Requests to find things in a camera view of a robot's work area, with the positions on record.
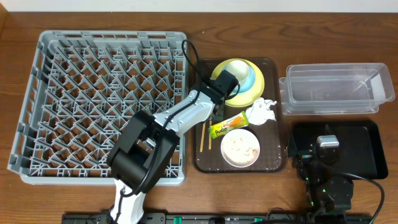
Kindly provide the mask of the white bowl with food residue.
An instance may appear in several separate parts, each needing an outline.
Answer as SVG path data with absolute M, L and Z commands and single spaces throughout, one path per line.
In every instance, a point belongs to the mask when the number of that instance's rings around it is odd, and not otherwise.
M 235 129 L 221 140 L 221 155 L 237 168 L 253 165 L 259 158 L 261 147 L 257 137 L 246 129 Z

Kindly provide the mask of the white tissue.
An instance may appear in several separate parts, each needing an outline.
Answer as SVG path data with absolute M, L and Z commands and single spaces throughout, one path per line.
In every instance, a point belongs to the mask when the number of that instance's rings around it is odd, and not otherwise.
M 275 113 L 271 106 L 276 104 L 276 101 L 266 100 L 263 97 L 256 99 L 252 106 L 245 111 L 249 124 L 260 126 L 268 120 L 275 121 Z

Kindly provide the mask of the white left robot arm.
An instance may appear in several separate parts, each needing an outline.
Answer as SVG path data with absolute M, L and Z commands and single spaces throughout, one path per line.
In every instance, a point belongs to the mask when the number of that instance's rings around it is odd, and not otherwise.
M 146 193 L 163 175 L 183 135 L 208 119 L 230 93 L 227 84 L 208 80 L 161 113 L 141 110 L 133 115 L 106 160 L 116 184 L 110 223 L 141 219 Z

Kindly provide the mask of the green orange snack wrapper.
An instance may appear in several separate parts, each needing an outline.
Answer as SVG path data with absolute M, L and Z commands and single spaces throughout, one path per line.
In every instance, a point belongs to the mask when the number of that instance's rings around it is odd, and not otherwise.
M 217 137 L 223 136 L 228 132 L 246 127 L 249 124 L 248 118 L 244 111 L 240 112 L 239 114 L 228 118 L 222 122 L 212 124 L 208 130 L 212 139 Z

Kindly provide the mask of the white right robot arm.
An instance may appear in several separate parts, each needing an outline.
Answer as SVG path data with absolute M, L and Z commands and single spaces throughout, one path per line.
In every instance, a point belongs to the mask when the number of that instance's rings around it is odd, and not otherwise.
M 311 204 L 306 219 L 310 223 L 346 223 L 345 211 L 351 208 L 353 182 L 330 167 L 338 161 L 340 143 L 334 135 L 319 136 L 314 143 L 299 146 L 290 134 L 287 145 L 292 167 L 305 182 Z

